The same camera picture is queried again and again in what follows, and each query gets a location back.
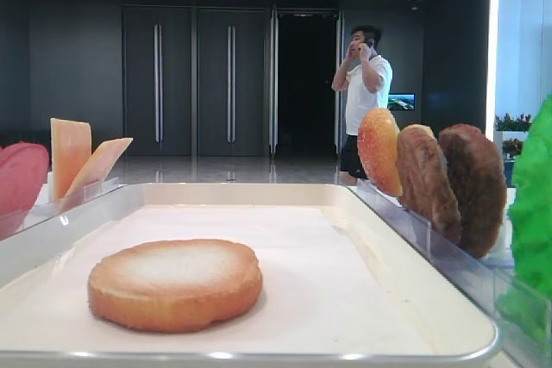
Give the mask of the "bread slice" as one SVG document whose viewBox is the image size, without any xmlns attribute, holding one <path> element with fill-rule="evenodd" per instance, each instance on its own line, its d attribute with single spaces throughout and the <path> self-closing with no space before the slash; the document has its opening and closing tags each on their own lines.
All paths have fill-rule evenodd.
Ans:
<svg viewBox="0 0 552 368">
<path fill-rule="evenodd" d="M 243 244 L 161 240 L 105 257 L 88 278 L 92 314 L 144 332 L 189 333 L 247 313 L 263 285 Z"/>
</svg>

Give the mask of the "brown meat patty front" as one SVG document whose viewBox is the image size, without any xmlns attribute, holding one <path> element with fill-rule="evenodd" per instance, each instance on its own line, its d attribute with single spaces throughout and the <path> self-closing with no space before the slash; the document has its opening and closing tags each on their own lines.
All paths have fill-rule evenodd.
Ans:
<svg viewBox="0 0 552 368">
<path fill-rule="evenodd" d="M 409 211 L 430 221 L 433 229 L 454 244 L 461 240 L 461 215 L 450 186 L 446 161 L 431 129 L 412 124 L 398 134 L 397 168 Z"/>
</svg>

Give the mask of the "brown meat patty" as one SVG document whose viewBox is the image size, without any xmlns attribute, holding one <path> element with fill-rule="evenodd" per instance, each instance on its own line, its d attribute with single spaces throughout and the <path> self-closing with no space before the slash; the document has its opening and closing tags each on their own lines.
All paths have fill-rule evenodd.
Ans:
<svg viewBox="0 0 552 368">
<path fill-rule="evenodd" d="M 438 143 L 461 215 L 459 247 L 483 258 L 495 245 L 503 223 L 507 200 L 504 162 L 496 145 L 472 125 L 443 129 Z"/>
<path fill-rule="evenodd" d="M 397 168 L 409 211 L 430 221 L 433 229 L 454 244 L 461 240 L 461 215 L 450 186 L 446 161 L 431 129 L 412 124 L 398 134 Z"/>
</svg>

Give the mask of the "brown meat patty rear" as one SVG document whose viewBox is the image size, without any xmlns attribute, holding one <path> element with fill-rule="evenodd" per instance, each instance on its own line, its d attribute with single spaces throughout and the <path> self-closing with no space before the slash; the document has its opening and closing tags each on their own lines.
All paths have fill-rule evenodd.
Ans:
<svg viewBox="0 0 552 368">
<path fill-rule="evenodd" d="M 507 200 L 504 162 L 496 145 L 472 125 L 443 129 L 438 143 L 461 215 L 459 247 L 483 258 L 495 245 L 503 223 Z"/>
</svg>

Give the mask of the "upright orange cheese slice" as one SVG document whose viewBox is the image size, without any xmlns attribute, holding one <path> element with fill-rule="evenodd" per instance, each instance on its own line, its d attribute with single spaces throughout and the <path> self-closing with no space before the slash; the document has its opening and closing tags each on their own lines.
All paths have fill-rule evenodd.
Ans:
<svg viewBox="0 0 552 368">
<path fill-rule="evenodd" d="M 53 199 L 65 196 L 73 180 L 91 156 L 91 125 L 50 119 Z"/>
</svg>

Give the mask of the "red tomato slice left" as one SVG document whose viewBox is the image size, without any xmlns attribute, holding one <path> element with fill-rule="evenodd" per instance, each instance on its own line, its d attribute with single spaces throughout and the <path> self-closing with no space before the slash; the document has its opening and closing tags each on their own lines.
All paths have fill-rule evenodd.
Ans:
<svg viewBox="0 0 552 368">
<path fill-rule="evenodd" d="M 1 215 L 29 210 L 47 178 L 49 154 L 40 144 L 19 142 L 1 150 Z"/>
</svg>

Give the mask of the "green lettuce leaf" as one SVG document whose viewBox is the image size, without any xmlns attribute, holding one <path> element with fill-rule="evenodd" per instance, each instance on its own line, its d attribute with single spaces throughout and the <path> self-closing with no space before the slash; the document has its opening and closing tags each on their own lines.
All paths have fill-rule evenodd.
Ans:
<svg viewBox="0 0 552 368">
<path fill-rule="evenodd" d="M 535 340 L 551 330 L 551 98 L 532 122 L 524 148 L 513 168 L 516 188 L 508 216 L 515 286 L 499 298 L 502 315 Z"/>
</svg>

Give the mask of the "orange bun slice right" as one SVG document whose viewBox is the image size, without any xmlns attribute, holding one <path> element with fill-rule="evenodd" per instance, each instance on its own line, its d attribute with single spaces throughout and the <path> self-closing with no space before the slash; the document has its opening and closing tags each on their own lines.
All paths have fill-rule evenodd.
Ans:
<svg viewBox="0 0 552 368">
<path fill-rule="evenodd" d="M 370 110 L 359 126 L 358 154 L 367 178 L 388 196 L 403 194 L 396 166 L 399 128 L 387 108 Z"/>
</svg>

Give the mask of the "man in white shirt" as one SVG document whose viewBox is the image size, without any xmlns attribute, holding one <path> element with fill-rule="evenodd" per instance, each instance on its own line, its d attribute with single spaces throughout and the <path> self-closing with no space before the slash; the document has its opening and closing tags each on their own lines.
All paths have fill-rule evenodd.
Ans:
<svg viewBox="0 0 552 368">
<path fill-rule="evenodd" d="M 332 90 L 347 92 L 346 140 L 340 153 L 340 177 L 345 185 L 355 185 L 367 177 L 357 149 L 359 128 L 370 110 L 387 106 L 393 78 L 390 62 L 377 51 L 381 31 L 372 25 L 359 25 L 351 35 L 332 82 Z"/>
</svg>

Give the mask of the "metal tray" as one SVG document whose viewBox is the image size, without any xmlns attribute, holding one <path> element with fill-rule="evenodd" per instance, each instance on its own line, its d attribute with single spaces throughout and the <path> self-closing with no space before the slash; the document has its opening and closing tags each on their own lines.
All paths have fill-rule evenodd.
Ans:
<svg viewBox="0 0 552 368">
<path fill-rule="evenodd" d="M 62 352 L 1 348 L 4 367 L 490 367 L 497 324 L 354 191 L 335 184 L 131 184 L 1 243 L 1 320 L 40 278 L 100 227 L 145 206 L 295 207 L 329 212 L 376 281 L 431 347 L 429 354 Z"/>
</svg>

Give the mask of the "clear acrylic holder top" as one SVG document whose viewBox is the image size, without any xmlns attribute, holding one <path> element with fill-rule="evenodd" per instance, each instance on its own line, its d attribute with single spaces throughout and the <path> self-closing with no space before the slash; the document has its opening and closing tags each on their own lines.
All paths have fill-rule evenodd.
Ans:
<svg viewBox="0 0 552 368">
<path fill-rule="evenodd" d="M 38 222 L 63 214 L 121 186 L 119 178 L 111 178 L 103 182 L 88 184 L 79 191 L 54 200 L 51 185 L 44 184 L 33 208 L 24 219 L 23 226 L 25 228 L 30 227 Z"/>
</svg>

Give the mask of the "clear acrylic holder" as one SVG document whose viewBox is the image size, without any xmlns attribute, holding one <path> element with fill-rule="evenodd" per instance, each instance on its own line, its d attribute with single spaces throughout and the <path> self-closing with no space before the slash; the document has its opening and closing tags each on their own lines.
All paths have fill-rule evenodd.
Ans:
<svg viewBox="0 0 552 368">
<path fill-rule="evenodd" d="M 488 259 L 475 259 L 436 233 L 424 218 L 401 207 L 367 180 L 357 194 L 500 327 L 503 350 L 520 367 L 551 366 L 551 301 L 521 281 L 507 242 Z"/>
<path fill-rule="evenodd" d="M 63 214 L 121 186 L 119 178 L 111 178 L 103 182 L 88 184 L 79 191 L 54 200 L 51 185 L 44 184 L 33 208 L 24 219 L 23 226 L 25 228 L 30 227 L 38 222 Z"/>
</svg>

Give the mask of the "flower planter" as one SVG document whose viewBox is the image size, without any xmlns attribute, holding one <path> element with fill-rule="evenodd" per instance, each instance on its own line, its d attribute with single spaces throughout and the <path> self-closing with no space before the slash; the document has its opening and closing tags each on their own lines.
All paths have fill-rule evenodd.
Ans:
<svg viewBox="0 0 552 368">
<path fill-rule="evenodd" d="M 531 125 L 531 115 L 495 116 L 493 140 L 503 160 L 515 159 L 522 152 Z"/>
</svg>

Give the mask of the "clear acrylic holder right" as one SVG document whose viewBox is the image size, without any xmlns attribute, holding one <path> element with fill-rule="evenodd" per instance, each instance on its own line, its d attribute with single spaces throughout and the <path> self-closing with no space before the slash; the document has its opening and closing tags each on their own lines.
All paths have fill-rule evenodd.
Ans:
<svg viewBox="0 0 552 368">
<path fill-rule="evenodd" d="M 357 194 L 500 327 L 503 350 L 520 367 L 551 366 L 551 301 L 521 281 L 507 242 L 488 259 L 475 259 L 436 233 L 424 218 L 401 207 L 367 180 Z"/>
</svg>

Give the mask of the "wall display screen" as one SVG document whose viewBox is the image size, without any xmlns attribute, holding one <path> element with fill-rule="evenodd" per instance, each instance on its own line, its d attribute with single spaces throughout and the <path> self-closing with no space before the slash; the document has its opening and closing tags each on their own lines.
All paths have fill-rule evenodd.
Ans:
<svg viewBox="0 0 552 368">
<path fill-rule="evenodd" d="M 391 111 L 414 110 L 416 97 L 414 94 L 390 94 L 387 108 Z"/>
</svg>

